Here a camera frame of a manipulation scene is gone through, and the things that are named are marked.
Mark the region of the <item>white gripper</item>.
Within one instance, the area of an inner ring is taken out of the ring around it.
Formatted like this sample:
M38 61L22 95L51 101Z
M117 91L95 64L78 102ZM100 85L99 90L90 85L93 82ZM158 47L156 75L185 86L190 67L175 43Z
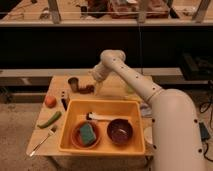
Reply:
M109 69L100 62L90 70L90 73L95 81L103 82L109 75Z

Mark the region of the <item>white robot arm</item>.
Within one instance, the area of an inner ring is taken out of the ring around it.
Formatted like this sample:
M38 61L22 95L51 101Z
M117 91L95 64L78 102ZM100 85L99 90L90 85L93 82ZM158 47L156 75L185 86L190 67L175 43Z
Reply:
M128 67L122 50L104 50L91 74L103 82L117 73L152 109L153 171L206 171L193 100L178 89L163 89Z

